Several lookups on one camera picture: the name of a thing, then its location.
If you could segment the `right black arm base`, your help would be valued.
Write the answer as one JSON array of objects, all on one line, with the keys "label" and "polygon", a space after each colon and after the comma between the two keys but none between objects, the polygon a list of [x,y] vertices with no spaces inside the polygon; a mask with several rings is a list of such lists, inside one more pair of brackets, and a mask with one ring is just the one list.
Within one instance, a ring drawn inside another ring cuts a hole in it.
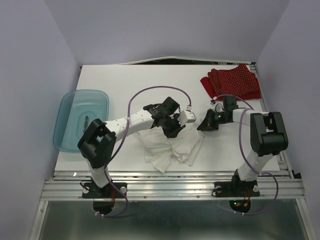
[{"label": "right black arm base", "polygon": [[259,197],[257,180],[240,180],[235,172],[230,181],[216,181],[211,195],[216,198],[230,198],[229,205],[236,213],[247,214],[251,209],[251,198]]}]

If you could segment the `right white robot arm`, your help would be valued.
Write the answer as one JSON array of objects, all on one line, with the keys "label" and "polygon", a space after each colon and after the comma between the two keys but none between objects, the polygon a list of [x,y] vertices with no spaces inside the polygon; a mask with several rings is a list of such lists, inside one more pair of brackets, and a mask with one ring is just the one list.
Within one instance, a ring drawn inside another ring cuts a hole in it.
[{"label": "right white robot arm", "polygon": [[[248,190],[248,183],[257,180],[265,165],[273,156],[279,155],[289,145],[283,116],[280,112],[260,112],[244,99],[222,94],[222,111],[208,109],[204,120],[197,127],[199,131],[217,131],[222,124],[238,123],[238,143],[244,163],[236,170],[238,177],[230,182],[231,192],[242,195]],[[245,155],[242,146],[242,127],[250,128],[250,152]]]}]

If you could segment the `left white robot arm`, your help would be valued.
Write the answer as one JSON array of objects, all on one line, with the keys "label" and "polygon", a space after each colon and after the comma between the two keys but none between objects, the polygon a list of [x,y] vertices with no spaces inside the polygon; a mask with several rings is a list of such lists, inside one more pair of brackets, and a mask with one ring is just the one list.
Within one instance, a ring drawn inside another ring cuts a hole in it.
[{"label": "left white robot arm", "polygon": [[179,108],[175,100],[167,97],[164,102],[146,105],[127,117],[111,121],[97,118],[90,123],[77,147],[89,166],[95,193],[100,197],[111,193],[110,175],[106,170],[113,159],[115,144],[129,135],[154,128],[160,129],[166,138],[176,138],[186,126],[178,120]]}]

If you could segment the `white ruffled skirt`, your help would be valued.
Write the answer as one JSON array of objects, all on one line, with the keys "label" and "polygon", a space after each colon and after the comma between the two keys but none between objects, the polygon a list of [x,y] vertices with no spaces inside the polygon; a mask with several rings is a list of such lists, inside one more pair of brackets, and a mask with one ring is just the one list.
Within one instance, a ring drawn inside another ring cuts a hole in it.
[{"label": "white ruffled skirt", "polygon": [[139,131],[137,136],[145,162],[161,173],[168,170],[172,160],[192,166],[204,142],[204,134],[193,123],[186,124],[176,138],[166,137],[160,127]]}]

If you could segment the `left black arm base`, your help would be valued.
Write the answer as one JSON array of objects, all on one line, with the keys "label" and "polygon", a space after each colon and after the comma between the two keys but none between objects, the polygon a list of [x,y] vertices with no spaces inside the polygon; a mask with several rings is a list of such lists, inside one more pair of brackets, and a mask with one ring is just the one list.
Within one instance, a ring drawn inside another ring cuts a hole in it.
[{"label": "left black arm base", "polygon": [[92,208],[96,216],[115,218],[122,215],[128,208],[127,183],[116,182],[100,188],[94,181],[81,181],[82,199],[93,200]]}]

